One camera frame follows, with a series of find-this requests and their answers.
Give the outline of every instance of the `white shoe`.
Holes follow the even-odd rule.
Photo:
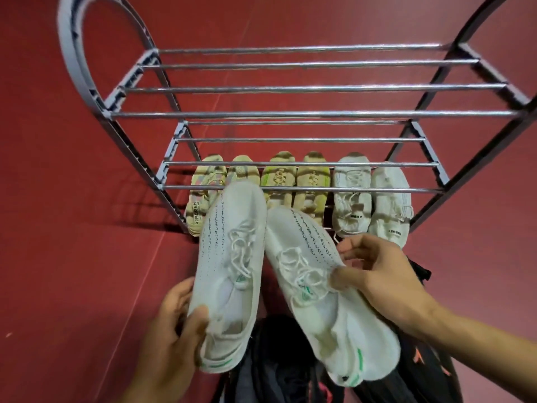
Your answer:
[[[368,163],[367,157],[351,153],[339,160],[341,163]],[[334,169],[332,186],[369,188],[371,167],[343,167]],[[371,194],[369,192],[334,192],[332,226],[339,237],[367,232],[371,223]]]
[[[376,188],[408,188],[401,168],[378,167],[371,175],[371,186]],[[396,243],[401,249],[406,244],[414,209],[408,192],[378,192],[373,194],[375,212],[369,233]]]
[[[201,371],[222,373],[242,359],[256,320],[267,208],[263,191],[233,182],[208,211],[200,236],[189,314],[209,310]]]
[[[268,210],[265,252],[293,316],[336,384],[354,387],[395,368],[395,334],[355,289],[328,285],[332,270],[344,264],[311,217],[284,206]]]

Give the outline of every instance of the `shelf rod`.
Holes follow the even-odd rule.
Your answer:
[[[308,165],[311,167],[436,167],[438,163],[391,163],[391,162],[361,162],[361,163],[341,163],[341,162],[305,162],[305,161],[164,161],[167,165],[176,165],[182,167],[197,167],[198,165],[234,165],[245,167],[266,167],[268,165],[274,167],[288,167],[288,166],[303,166]]]
[[[281,125],[404,125],[406,120],[243,120],[243,121],[188,121],[190,126],[281,126]]]
[[[269,46],[265,48],[189,48],[159,49],[159,53],[204,53],[208,55],[237,53],[293,53],[293,52],[353,52],[364,50],[397,50],[397,49],[432,49],[447,50],[450,44],[411,43],[411,44],[358,44],[358,45],[325,45],[325,46]]]
[[[407,118],[429,117],[518,117],[516,110],[380,110],[380,111],[295,111],[295,112],[117,112],[112,118],[136,119],[272,119],[272,118]]]
[[[282,138],[255,138],[255,137],[223,137],[223,138],[176,138],[179,142],[204,142],[204,143],[278,143],[278,142],[308,142],[308,143],[420,143],[425,138],[401,138],[401,137],[333,137],[333,138],[315,138],[315,137],[282,137]]]
[[[163,185],[164,189],[189,189],[191,191],[221,191],[222,185]],[[264,191],[321,191],[321,192],[411,192],[442,193],[440,188],[349,188],[333,186],[260,186]]]
[[[204,86],[204,87],[125,87],[127,93],[317,93],[317,92],[409,92],[499,90],[506,83],[467,85],[318,85],[318,86]]]
[[[479,59],[422,59],[422,60],[349,60],[335,62],[255,62],[255,63],[172,63],[161,65],[140,65],[144,69],[203,69],[203,70],[245,70],[245,69],[291,69],[320,67],[409,67],[433,66],[451,67],[454,65],[475,65]]]

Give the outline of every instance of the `shoe rack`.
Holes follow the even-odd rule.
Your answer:
[[[261,48],[200,48],[200,49],[158,49],[151,38],[148,29],[138,13],[127,0],[108,0],[119,5],[128,15],[132,25],[137,29],[140,40],[144,46],[144,53],[125,74],[116,88],[107,96],[101,96],[95,86],[86,59],[82,43],[82,24],[84,13],[88,6],[97,0],[61,0],[58,9],[58,34],[65,60],[65,65],[78,92],[87,104],[90,111],[101,123],[104,130],[120,148],[122,153],[130,160],[146,183],[162,201],[166,209],[177,220],[178,225],[187,232],[186,221],[174,201],[170,191],[173,189],[192,189],[191,185],[171,185],[166,183],[166,177],[173,167],[196,167],[201,165],[198,143],[201,142],[385,142],[392,143],[392,149],[387,155],[387,163],[349,163],[350,166],[370,165],[372,167],[426,167],[435,175],[436,186],[429,188],[311,188],[311,187],[262,187],[270,191],[313,191],[325,192],[410,192],[433,193],[434,196],[419,211],[411,221],[410,231],[416,229],[444,202],[449,199],[460,187],[470,180],[487,163],[492,161],[504,148],[516,139],[537,116],[537,95],[532,99],[525,96],[519,89],[500,74],[485,58],[480,56],[470,45],[469,41],[480,25],[499,6],[507,0],[486,0],[470,17],[457,37],[450,44],[439,43],[412,43],[412,44],[359,44],[345,46],[287,46],[287,47],[261,47]],[[314,52],[351,52],[351,51],[445,51],[444,59],[405,59],[405,60],[345,60],[296,62],[292,59],[286,62],[271,62],[271,54]],[[256,63],[177,63],[163,64],[163,55],[204,55],[214,57],[223,54],[258,54],[266,61]],[[181,87],[172,86],[168,71],[174,70],[268,70],[268,69],[315,69],[315,68],[355,68],[363,67],[438,67],[432,80],[428,84],[359,84],[359,85],[306,85],[306,86],[223,86],[223,87]],[[454,66],[468,65],[482,80],[474,84],[445,84],[444,80],[450,69]],[[136,87],[147,71],[154,71],[161,84],[158,88]],[[490,90],[504,103],[504,110],[427,110],[436,92],[440,91],[466,91]],[[386,92],[386,91],[423,91],[423,95],[414,110],[332,110],[332,111],[248,111],[248,112],[182,112],[177,95],[185,93],[323,93],[323,92]],[[121,106],[131,94],[160,93],[164,94],[169,102],[170,111],[165,113],[152,112],[125,112]],[[460,116],[501,117],[506,119],[505,126],[482,147],[474,157],[462,167],[454,176],[449,177],[442,166],[434,149],[427,139],[424,129],[420,126],[422,118],[452,118]],[[138,149],[134,146],[128,135],[120,125],[120,120],[129,119],[177,119],[177,127],[171,136],[168,149],[163,155],[163,161],[158,170],[154,171],[144,161]],[[207,126],[242,126],[242,125],[394,125],[402,128],[397,138],[381,137],[355,137],[339,138],[193,138],[190,132],[191,125]],[[397,162],[397,156],[406,143],[418,143],[427,159],[427,162]],[[194,161],[183,161],[175,158],[179,144],[188,145]],[[203,165],[254,165],[263,168],[269,165],[267,161],[258,162],[204,162]],[[334,167],[338,162],[304,163],[287,162],[282,165],[327,165]],[[195,186],[196,190],[223,189],[223,186]]]

